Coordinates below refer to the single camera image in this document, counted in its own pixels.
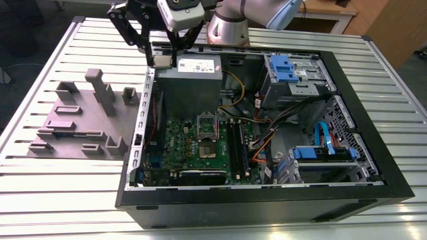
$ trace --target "wooden desk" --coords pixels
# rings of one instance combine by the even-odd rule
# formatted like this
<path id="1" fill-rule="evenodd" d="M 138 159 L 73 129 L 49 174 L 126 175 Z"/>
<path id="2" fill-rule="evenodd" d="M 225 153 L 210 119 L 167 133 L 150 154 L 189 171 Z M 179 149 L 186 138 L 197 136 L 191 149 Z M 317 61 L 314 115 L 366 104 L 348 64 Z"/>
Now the wooden desk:
<path id="1" fill-rule="evenodd" d="M 336 0 L 306 0 L 306 18 L 334 20 L 336 25 L 332 34 L 342 34 L 354 16 L 360 11 L 352 2 L 348 7 L 336 5 Z M 302 18 L 305 13 L 305 5 L 301 4 L 300 11 L 296 17 Z"/>

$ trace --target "slotted aluminum surface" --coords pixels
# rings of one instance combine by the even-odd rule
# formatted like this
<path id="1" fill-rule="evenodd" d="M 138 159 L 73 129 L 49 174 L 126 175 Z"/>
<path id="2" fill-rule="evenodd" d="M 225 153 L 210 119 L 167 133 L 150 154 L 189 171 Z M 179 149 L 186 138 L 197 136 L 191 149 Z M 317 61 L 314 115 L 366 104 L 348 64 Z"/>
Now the slotted aluminum surface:
<path id="1" fill-rule="evenodd" d="M 167 40 L 154 32 L 153 41 Z M 107 19 L 73 23 L 0 137 L 0 237 L 55 239 L 424 239 L 427 236 L 427 124 L 412 92 L 377 47 L 360 36 L 250 30 L 253 46 L 336 53 L 417 197 L 378 207 L 337 223 L 143 230 L 115 209 L 122 162 L 26 157 L 43 125 L 61 81 L 86 83 L 87 68 L 101 68 L 114 90 L 142 91 L 146 59 Z M 206 31 L 199 43 L 206 43 Z"/>

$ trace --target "floor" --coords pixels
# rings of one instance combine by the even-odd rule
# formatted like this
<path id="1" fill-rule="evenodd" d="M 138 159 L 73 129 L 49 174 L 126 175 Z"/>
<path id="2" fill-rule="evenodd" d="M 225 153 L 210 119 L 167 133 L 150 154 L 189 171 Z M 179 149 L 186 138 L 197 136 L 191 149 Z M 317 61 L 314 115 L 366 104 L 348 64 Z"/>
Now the floor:
<path id="1" fill-rule="evenodd" d="M 11 86 L 0 84 L 0 133 L 41 73 L 42 66 L 35 64 L 43 65 L 47 62 L 74 17 L 106 18 L 109 9 L 105 4 L 67 2 L 65 11 L 58 11 L 55 3 L 46 0 L 39 1 L 39 7 L 46 24 L 33 29 L 41 47 L 38 54 L 27 58 L 17 58 L 0 46 L 0 66 L 3 68 L 15 64 L 34 64 L 18 65 L 5 70 L 15 79 L 15 84 Z M 398 73 L 425 108 L 427 108 L 427 60 L 422 60 L 417 55 L 413 55 Z"/>

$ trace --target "black cable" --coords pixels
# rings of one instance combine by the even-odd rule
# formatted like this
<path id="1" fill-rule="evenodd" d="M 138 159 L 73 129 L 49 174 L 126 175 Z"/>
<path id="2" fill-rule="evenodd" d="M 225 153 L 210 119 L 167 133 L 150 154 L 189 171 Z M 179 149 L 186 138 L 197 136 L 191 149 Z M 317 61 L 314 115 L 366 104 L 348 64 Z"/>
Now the black cable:
<path id="1" fill-rule="evenodd" d="M 333 96 L 333 94 L 325 94 L 322 96 L 313 96 L 306 98 L 304 101 L 298 102 L 297 104 L 294 104 L 290 108 L 288 108 L 286 110 L 284 110 L 280 115 L 277 116 L 277 118 L 273 120 L 273 122 L 269 125 L 268 128 L 268 132 L 261 136 L 261 138 L 254 142 L 253 145 L 260 144 L 264 140 L 266 140 L 272 134 L 276 133 L 276 130 L 278 129 L 280 125 L 296 114 L 300 113 L 300 111 L 312 103 L 317 102 L 317 101 L 322 101 L 322 100 L 328 100 L 330 99 L 330 97 Z"/>
<path id="2" fill-rule="evenodd" d="M 302 4 L 304 4 L 304 6 L 305 6 L 305 10 L 302 11 L 302 18 L 305 19 L 305 18 L 306 18 L 306 15 L 308 15 L 308 5 L 306 5 L 305 0 L 302 0 Z"/>

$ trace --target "motherboard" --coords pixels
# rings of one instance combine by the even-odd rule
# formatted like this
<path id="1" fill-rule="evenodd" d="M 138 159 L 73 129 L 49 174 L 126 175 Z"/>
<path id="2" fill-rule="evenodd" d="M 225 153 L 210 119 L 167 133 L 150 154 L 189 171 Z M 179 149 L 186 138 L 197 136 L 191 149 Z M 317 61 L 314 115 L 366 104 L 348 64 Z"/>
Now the motherboard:
<path id="1" fill-rule="evenodd" d="M 254 153 L 249 150 L 254 139 L 250 122 L 217 120 L 213 114 L 194 120 L 169 119 L 163 153 L 149 154 L 146 184 L 174 186 L 186 176 L 193 180 L 185 185 L 215 185 L 213 179 L 222 185 L 260 184 L 260 163 L 251 162 Z"/>

